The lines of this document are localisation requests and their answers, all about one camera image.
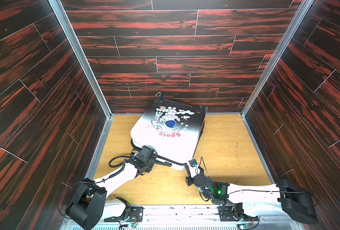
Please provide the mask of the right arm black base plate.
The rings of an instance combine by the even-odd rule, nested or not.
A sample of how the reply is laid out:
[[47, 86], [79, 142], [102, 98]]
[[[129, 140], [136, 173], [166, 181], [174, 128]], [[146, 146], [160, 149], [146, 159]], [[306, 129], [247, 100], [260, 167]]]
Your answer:
[[219, 206], [218, 215], [222, 222], [231, 221], [231, 222], [238, 222], [238, 221], [256, 221], [258, 217], [252, 217], [247, 215], [242, 208], [242, 204], [236, 204], [232, 206]]

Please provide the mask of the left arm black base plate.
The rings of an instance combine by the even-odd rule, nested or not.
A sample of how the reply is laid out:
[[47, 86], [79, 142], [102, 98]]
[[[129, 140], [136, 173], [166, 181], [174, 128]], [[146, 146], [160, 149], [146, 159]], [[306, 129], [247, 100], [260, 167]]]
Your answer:
[[104, 222], [128, 222], [128, 223], [138, 223], [142, 222], [144, 214], [144, 207], [140, 206], [130, 206], [126, 208], [118, 217], [105, 218]]

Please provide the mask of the black white space-print suitcase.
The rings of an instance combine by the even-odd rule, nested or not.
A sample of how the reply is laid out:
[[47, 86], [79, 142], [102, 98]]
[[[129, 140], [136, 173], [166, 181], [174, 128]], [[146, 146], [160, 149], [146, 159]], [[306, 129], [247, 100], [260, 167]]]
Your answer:
[[134, 148], [149, 146], [157, 160], [175, 170], [184, 170], [203, 133], [207, 106], [191, 106], [166, 99], [162, 92], [131, 130]]

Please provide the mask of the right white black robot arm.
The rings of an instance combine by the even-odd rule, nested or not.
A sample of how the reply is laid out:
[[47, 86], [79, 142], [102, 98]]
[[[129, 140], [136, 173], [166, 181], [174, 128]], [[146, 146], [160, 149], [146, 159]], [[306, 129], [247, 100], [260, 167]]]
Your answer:
[[236, 221], [276, 215], [304, 224], [318, 223], [312, 192], [288, 180], [268, 186], [240, 186], [212, 181], [197, 164], [185, 169], [187, 184], [196, 186], [205, 200], [227, 207]]

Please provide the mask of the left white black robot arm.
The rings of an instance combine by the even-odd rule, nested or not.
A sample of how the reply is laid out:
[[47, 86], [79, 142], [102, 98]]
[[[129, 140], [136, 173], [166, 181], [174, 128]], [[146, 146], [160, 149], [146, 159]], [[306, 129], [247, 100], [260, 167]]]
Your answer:
[[130, 203], [121, 197], [108, 201], [107, 197], [126, 182], [150, 172], [156, 158], [156, 151], [144, 146], [138, 154], [123, 161], [120, 169], [99, 179], [85, 178], [72, 184], [73, 195], [66, 205], [65, 215], [84, 230], [91, 230], [102, 220], [128, 220]]

